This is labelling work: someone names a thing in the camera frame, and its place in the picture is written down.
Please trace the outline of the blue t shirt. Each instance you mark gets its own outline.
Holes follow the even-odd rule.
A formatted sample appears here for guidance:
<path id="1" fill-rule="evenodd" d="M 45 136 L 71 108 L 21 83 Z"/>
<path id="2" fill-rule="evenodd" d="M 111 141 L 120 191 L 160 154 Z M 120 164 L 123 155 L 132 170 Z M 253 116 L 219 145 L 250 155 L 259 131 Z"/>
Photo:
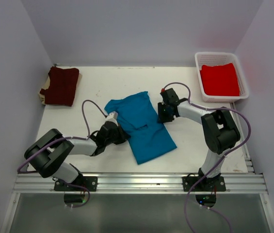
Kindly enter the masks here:
<path id="1" fill-rule="evenodd" d="M 156 159 L 177 148 L 166 127 L 158 122 L 147 91 L 121 100 L 111 100 L 104 107 L 107 113 L 117 112 L 117 121 L 130 135 L 128 139 L 137 164 Z"/>

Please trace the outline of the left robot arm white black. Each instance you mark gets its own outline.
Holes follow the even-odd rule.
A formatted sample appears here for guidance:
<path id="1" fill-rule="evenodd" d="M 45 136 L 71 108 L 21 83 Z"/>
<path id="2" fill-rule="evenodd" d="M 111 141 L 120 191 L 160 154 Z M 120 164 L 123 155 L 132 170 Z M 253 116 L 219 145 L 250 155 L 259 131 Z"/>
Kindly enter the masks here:
<path id="1" fill-rule="evenodd" d="M 65 162 L 69 155 L 97 156 L 111 144 L 119 145 L 130 139 L 119 123 L 106 121 L 87 138 L 66 136 L 57 129 L 49 130 L 24 153 L 29 163 L 43 178 L 53 177 L 75 191 L 85 186 L 84 177 L 72 164 Z"/>

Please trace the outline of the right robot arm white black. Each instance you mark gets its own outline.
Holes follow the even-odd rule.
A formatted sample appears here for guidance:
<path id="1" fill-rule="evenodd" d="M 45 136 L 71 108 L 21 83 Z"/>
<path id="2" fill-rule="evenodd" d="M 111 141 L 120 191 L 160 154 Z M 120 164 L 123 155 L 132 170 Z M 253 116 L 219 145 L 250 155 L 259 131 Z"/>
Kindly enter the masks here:
<path id="1" fill-rule="evenodd" d="M 240 141 L 240 133 L 231 113 L 224 108 L 211 110 L 190 103 L 187 98 L 180 99 L 174 89 L 161 90 L 162 102 L 158 103 L 158 122 L 172 122 L 176 117 L 183 117 L 202 125 L 204 139 L 208 146 L 205 161 L 198 171 L 198 176 L 188 175 L 183 180 L 183 189 L 206 192 L 220 185 L 221 167 L 225 153 Z"/>

